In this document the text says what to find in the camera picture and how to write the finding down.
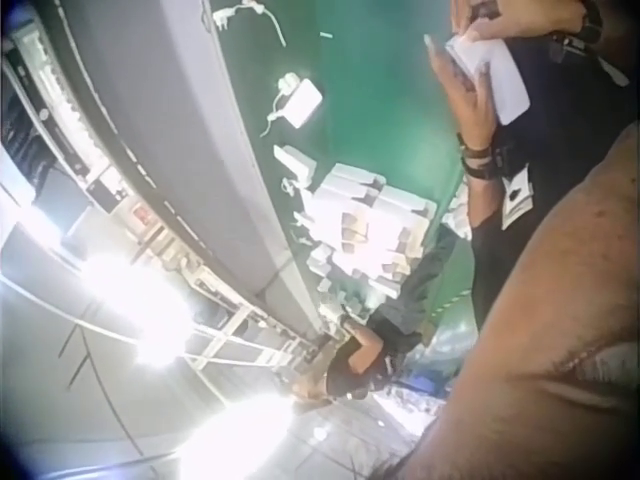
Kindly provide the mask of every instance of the white badge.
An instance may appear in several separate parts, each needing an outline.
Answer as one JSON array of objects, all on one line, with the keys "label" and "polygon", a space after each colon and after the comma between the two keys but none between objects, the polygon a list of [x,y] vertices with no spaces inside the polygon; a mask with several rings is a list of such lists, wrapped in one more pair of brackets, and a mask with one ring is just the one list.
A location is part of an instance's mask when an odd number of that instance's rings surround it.
[{"label": "white badge", "polygon": [[533,187],[529,182],[529,165],[513,177],[507,185],[502,203],[502,230],[509,228],[513,222],[533,208]]}]

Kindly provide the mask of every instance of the hand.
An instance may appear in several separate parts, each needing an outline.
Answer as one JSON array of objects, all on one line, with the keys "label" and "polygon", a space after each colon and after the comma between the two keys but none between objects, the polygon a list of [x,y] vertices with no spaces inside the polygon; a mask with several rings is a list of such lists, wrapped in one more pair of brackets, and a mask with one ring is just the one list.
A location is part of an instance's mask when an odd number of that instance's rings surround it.
[{"label": "hand", "polygon": [[467,88],[465,82],[456,76],[451,57],[438,51],[427,35],[425,43],[431,67],[444,88],[449,107],[458,123],[458,132],[466,146],[473,150],[489,148],[498,121],[487,65],[474,79],[472,88]]},{"label": "hand", "polygon": [[[480,4],[493,4],[489,8],[500,16],[471,24],[472,7]],[[453,31],[471,41],[538,37],[557,31],[577,33],[584,14],[580,0],[451,0]]]}]

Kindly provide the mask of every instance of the person in black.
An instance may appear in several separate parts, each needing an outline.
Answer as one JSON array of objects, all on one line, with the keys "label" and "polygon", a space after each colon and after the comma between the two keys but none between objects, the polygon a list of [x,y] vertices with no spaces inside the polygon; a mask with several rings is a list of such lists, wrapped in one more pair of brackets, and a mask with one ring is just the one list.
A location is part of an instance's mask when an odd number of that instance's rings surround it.
[{"label": "person in black", "polygon": [[423,335],[415,332],[427,318],[425,301],[429,283],[441,272],[459,237],[441,226],[433,249],[407,277],[397,299],[388,298],[362,325],[345,314],[341,326],[351,335],[331,359],[320,381],[304,377],[293,390],[303,399],[363,399],[394,382],[404,355]]},{"label": "person in black", "polygon": [[[576,2],[576,6],[583,4],[588,12],[598,12],[602,3],[588,0]],[[593,22],[604,19],[603,31],[610,32],[612,27],[606,23],[610,18],[602,14]],[[482,38],[500,34],[482,29],[476,33]],[[457,78],[451,59],[430,47],[435,73],[453,102],[460,129],[462,164],[469,185],[468,215],[475,258],[472,301],[478,329],[538,225],[605,158],[619,133],[637,118],[635,68],[617,62],[612,73],[596,56],[607,51],[597,38],[594,45],[581,51],[564,48],[565,38],[506,40],[531,100],[529,110],[507,126],[496,121],[488,72],[475,79],[473,88],[456,96],[465,82]],[[616,53],[607,58],[619,57],[620,51]],[[622,82],[625,76],[628,81]],[[507,190],[503,180],[509,182],[525,171],[533,205],[507,225],[505,201],[519,192]]]}]

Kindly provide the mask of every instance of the green surface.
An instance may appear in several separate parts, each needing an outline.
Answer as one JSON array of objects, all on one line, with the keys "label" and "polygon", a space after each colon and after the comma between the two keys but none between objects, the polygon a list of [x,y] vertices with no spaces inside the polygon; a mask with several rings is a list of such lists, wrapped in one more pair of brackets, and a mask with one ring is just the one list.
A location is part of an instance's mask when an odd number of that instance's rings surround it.
[{"label": "green surface", "polygon": [[[238,12],[220,37],[236,98],[285,233],[289,234],[292,213],[301,205],[280,190],[287,170],[273,157],[274,144],[292,145],[314,158],[318,162],[316,183],[335,163],[346,163],[384,175],[390,185],[436,201],[442,215],[462,172],[454,126],[430,71],[423,35],[447,38],[448,2],[264,3],[277,16],[287,48],[280,46],[269,19],[251,11]],[[215,10],[234,1],[212,4]],[[320,32],[333,38],[323,38]],[[289,71],[318,85],[325,96],[323,104],[301,129],[279,120],[261,139],[276,83]],[[292,244],[292,251],[313,294],[319,279],[306,268],[308,250]],[[437,308],[468,288],[468,260],[462,250],[452,258],[437,281],[431,306]]]}]

